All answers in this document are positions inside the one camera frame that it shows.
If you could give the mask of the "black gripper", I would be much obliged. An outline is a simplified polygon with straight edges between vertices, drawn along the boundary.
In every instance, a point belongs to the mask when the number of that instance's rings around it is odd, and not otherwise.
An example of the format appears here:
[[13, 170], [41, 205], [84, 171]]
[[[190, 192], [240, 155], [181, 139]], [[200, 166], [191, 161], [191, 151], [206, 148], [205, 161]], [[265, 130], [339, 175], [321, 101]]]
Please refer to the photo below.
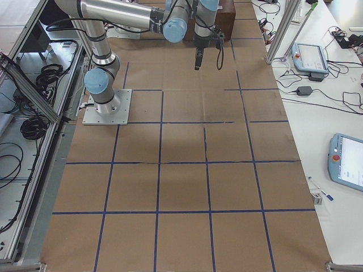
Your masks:
[[212, 41], [215, 42], [216, 48], [222, 52], [223, 51], [223, 41], [224, 33], [221, 31], [220, 27], [215, 25], [210, 28], [202, 28], [203, 30], [208, 30], [209, 34], [207, 36], [200, 36], [195, 33], [194, 35], [194, 45], [196, 47], [195, 54], [195, 70], [199, 70], [202, 65], [203, 52], [204, 49], [209, 47]]

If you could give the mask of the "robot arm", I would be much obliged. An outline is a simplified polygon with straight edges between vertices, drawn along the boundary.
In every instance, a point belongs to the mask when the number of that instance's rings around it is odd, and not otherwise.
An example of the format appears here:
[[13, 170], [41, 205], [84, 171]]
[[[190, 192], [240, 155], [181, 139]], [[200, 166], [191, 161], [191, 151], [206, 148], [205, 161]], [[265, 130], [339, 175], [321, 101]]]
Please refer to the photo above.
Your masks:
[[217, 69], [222, 69], [224, 34], [215, 24], [218, 4], [218, 1], [166, 1], [165, 7], [160, 8], [136, 1], [56, 1], [91, 48], [95, 67], [86, 73], [84, 83], [94, 101], [95, 112], [109, 116], [120, 111], [123, 101], [112, 88], [120, 59], [109, 45], [109, 32], [135, 36], [151, 32], [171, 43], [179, 43], [187, 33], [189, 20], [194, 19], [195, 70], [200, 69], [204, 50], [211, 41], [216, 42], [219, 51]]

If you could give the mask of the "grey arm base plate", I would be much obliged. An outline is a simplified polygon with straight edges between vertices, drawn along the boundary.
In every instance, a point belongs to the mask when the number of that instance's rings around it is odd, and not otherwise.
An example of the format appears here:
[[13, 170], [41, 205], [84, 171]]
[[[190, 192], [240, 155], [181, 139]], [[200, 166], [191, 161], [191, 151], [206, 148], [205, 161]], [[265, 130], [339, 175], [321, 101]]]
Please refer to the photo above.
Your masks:
[[129, 119], [131, 89], [115, 90], [113, 100], [107, 104], [94, 102], [93, 97], [88, 98], [88, 105], [83, 116], [84, 125], [127, 125]]

